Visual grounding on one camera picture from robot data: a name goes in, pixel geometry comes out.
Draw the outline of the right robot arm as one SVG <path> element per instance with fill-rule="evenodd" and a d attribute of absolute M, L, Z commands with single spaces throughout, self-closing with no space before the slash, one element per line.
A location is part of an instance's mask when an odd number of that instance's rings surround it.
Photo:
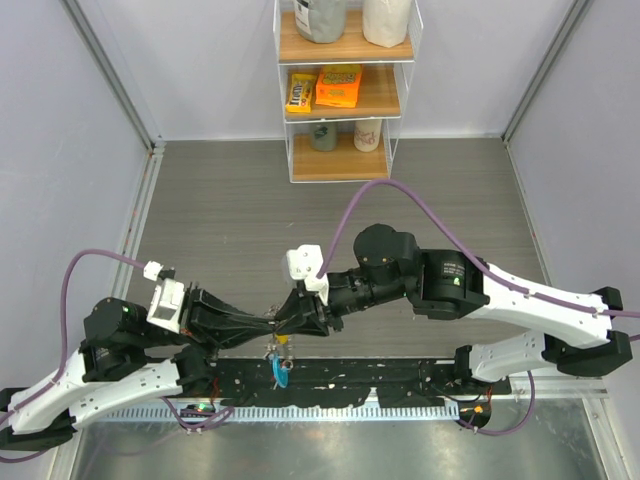
<path fill-rule="evenodd" d="M 473 394 L 511 374 L 554 366 L 575 377 L 603 377 L 633 358 L 631 338 L 612 327 L 618 290 L 579 294 L 526 281 L 456 250 L 422 249 L 413 234 L 384 224 L 353 243 L 355 269 L 321 274 L 322 252 L 302 245 L 283 266 L 292 292 L 275 315 L 280 335 L 325 336 L 344 316 L 405 298 L 431 320 L 500 321 L 523 333 L 457 348 L 452 380 Z"/>

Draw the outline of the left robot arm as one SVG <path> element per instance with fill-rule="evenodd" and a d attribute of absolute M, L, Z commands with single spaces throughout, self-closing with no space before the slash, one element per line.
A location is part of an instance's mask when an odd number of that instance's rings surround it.
<path fill-rule="evenodd" d="M 271 319 L 243 312 L 175 280 L 157 284 L 149 306 L 108 297 L 84 320 L 85 338 L 33 387 L 6 388 L 4 450 L 39 452 L 71 440 L 93 421 L 162 396 L 212 393 L 213 362 L 274 330 Z"/>

